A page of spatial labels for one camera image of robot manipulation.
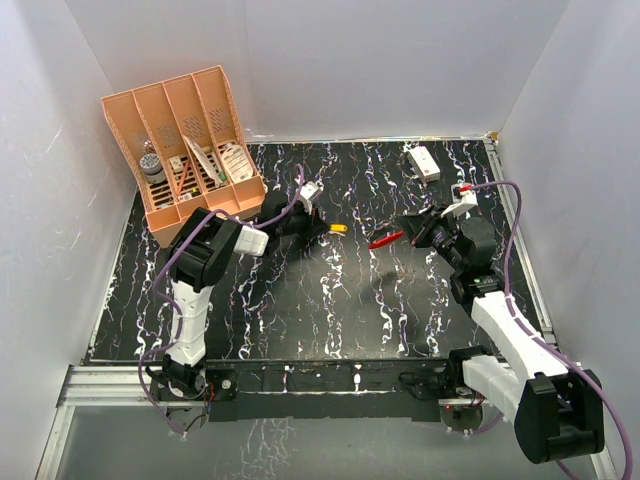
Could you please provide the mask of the key with yellow tag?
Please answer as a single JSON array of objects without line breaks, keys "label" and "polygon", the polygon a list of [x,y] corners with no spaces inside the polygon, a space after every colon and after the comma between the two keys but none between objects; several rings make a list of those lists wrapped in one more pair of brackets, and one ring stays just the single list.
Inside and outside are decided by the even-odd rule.
[{"label": "key with yellow tag", "polygon": [[348,232],[348,227],[344,224],[331,224],[329,226],[329,231],[332,234],[344,235]]}]

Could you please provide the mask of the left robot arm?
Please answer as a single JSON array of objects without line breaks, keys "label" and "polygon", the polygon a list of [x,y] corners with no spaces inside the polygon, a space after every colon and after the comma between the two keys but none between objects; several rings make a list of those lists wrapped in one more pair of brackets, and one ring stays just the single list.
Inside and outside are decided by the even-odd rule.
[{"label": "left robot arm", "polygon": [[331,231],[314,202],[288,200],[281,192],[266,195],[256,218],[245,221],[204,209],[194,210],[169,247],[165,274],[173,297],[169,344],[161,350],[161,369],[146,373],[175,396],[194,399],[206,387],[205,333],[215,285],[237,255],[261,257],[281,238],[310,243]]}]

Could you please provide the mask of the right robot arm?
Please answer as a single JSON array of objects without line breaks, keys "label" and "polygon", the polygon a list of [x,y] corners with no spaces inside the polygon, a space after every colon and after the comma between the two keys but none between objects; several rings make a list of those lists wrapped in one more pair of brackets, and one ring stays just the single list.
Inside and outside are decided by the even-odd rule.
[{"label": "right robot arm", "polygon": [[580,375],[540,346],[540,337],[508,304],[504,278],[495,271],[494,228],[482,217],[456,221],[431,206],[396,220],[415,248],[432,248],[453,269],[455,301],[498,348],[454,350],[447,388],[466,397],[474,391],[510,422],[518,445],[534,464],[591,455],[604,449],[603,402],[592,372]]}]

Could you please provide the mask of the red black keyring holder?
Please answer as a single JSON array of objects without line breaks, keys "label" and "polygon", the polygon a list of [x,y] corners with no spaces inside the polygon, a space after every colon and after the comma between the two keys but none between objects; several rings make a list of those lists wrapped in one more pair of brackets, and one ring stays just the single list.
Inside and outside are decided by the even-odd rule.
[{"label": "red black keyring holder", "polygon": [[389,233],[381,238],[372,240],[369,245],[368,245],[368,249],[369,250],[375,250],[375,249],[379,249],[382,248],[386,245],[389,245],[393,242],[395,242],[396,240],[402,238],[404,236],[404,233],[402,231],[396,231],[393,233]]}]

